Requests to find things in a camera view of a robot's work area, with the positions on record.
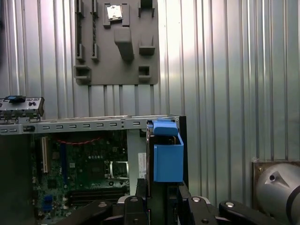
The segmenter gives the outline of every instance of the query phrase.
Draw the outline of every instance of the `metallic cylinder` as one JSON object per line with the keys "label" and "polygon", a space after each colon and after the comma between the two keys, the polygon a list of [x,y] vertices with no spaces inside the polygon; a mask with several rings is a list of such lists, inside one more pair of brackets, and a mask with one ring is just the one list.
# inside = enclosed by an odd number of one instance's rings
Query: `metallic cylinder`
{"label": "metallic cylinder", "polygon": [[300,167],[291,164],[271,166],[260,176],[256,197],[262,209],[285,224],[300,220]]}

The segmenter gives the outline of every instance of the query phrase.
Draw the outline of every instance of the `red cable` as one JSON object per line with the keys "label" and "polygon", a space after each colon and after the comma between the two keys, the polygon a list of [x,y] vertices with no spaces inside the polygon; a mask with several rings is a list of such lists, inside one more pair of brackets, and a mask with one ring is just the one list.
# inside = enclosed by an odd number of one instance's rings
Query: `red cable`
{"label": "red cable", "polygon": [[92,142],[95,142],[95,141],[98,141],[98,140],[100,140],[100,137],[92,139],[90,141],[86,141],[86,142],[66,142],[66,141],[62,141],[62,140],[56,140],[56,141],[58,143],[61,143],[61,144],[82,145],[82,144],[92,143]]}

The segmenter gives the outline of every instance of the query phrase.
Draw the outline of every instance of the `silver metal panel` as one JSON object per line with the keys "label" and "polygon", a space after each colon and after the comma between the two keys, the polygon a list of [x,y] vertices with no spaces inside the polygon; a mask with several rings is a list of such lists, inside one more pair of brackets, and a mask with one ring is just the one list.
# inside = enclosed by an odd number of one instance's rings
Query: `silver metal panel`
{"label": "silver metal panel", "polygon": [[0,135],[18,134],[44,134],[79,131],[100,131],[100,130],[126,130],[146,129],[147,120],[157,118],[175,120],[178,116],[173,115],[152,115],[152,116],[112,116],[112,117],[86,117],[60,120],[44,120],[39,123],[20,123],[0,125]]}
{"label": "silver metal panel", "polygon": [[299,159],[299,1],[160,0],[159,83],[93,87],[72,78],[74,1],[4,3],[0,97],[43,94],[46,119],[187,115],[190,189],[213,204],[250,205],[253,158]]}
{"label": "silver metal panel", "polygon": [[38,6],[38,1],[23,1],[23,13],[26,95],[28,97],[40,97],[42,95],[41,70],[43,69],[41,68],[40,58],[40,26],[43,22],[39,16],[40,7]]}
{"label": "silver metal panel", "polygon": [[285,159],[285,46],[284,4],[271,1],[274,159]]}
{"label": "silver metal panel", "polygon": [[92,86],[89,91],[90,116],[105,116],[104,87]]}
{"label": "silver metal panel", "polygon": [[299,151],[299,43],[298,4],[286,1],[286,95],[287,95],[287,149],[288,159],[300,158]]}
{"label": "silver metal panel", "polygon": [[230,189],[230,127],[228,42],[225,1],[212,1],[213,64],[215,86],[215,146],[217,202],[228,198]]}
{"label": "silver metal panel", "polygon": [[[182,40],[186,45],[183,48],[183,64],[186,65],[183,68],[184,73],[184,107],[187,112],[190,112],[190,116],[187,117],[187,141],[189,143],[190,149],[200,149],[200,141],[195,138],[191,131],[200,131],[200,123],[198,121],[199,115],[199,82],[198,77],[195,74],[198,73],[197,48],[195,46],[196,35],[195,35],[195,25],[190,21],[195,21],[197,19],[196,11],[194,10],[194,3],[192,0],[184,1],[181,4],[182,14],[188,14],[189,17],[182,18]],[[191,179],[190,191],[192,193],[199,193],[201,191],[201,165],[199,163],[200,151],[192,151],[188,154],[188,164],[196,165],[194,170],[189,171],[189,177]]]}
{"label": "silver metal panel", "polygon": [[129,165],[129,184],[130,194],[135,195],[137,179],[139,178],[139,161],[138,153],[146,153],[146,139],[140,138],[140,131],[127,131],[127,151],[128,151],[128,165]]}
{"label": "silver metal panel", "polygon": [[9,87],[9,61],[8,61],[8,52],[10,49],[10,41],[9,38],[9,11],[8,11],[8,3],[7,2],[1,2],[1,19],[5,20],[4,29],[2,32],[0,32],[0,43],[1,43],[1,51],[3,51],[3,55],[1,56],[1,66],[0,66],[0,96],[6,96],[8,93],[10,93],[10,87]]}
{"label": "silver metal panel", "polygon": [[41,80],[43,95],[49,96],[44,106],[45,117],[48,119],[58,118],[58,96],[56,81],[56,53],[54,31],[54,5],[52,1],[40,2],[41,21],[47,20],[47,24],[40,24],[40,57],[41,57]]}
{"label": "silver metal panel", "polygon": [[235,0],[235,4],[227,2],[227,35],[228,35],[228,86],[229,93],[229,149],[241,149],[241,151],[229,154],[231,180],[230,196],[239,202],[243,201],[243,151],[244,148],[244,117],[243,117],[243,64],[241,41],[241,2]]}

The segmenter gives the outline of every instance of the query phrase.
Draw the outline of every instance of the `blue connector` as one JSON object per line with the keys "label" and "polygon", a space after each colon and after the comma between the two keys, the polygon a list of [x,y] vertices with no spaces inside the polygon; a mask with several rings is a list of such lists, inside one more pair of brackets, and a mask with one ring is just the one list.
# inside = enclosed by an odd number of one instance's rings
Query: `blue connector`
{"label": "blue connector", "polygon": [[154,145],[154,181],[183,181],[183,141],[175,122],[157,120],[153,122],[153,134],[156,136],[175,136],[180,144]]}
{"label": "blue connector", "polygon": [[43,212],[51,211],[52,210],[52,205],[50,204],[44,204],[43,205]]}
{"label": "blue connector", "polygon": [[52,201],[53,201],[53,195],[44,196],[44,202],[52,202]]}

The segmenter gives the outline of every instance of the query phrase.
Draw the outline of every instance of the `circuit board component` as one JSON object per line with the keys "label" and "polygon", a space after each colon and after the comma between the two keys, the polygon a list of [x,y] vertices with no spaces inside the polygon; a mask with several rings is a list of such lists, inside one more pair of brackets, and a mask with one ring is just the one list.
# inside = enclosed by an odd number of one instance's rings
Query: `circuit board component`
{"label": "circuit board component", "polygon": [[62,133],[32,140],[32,204],[39,224],[129,193],[126,131]]}

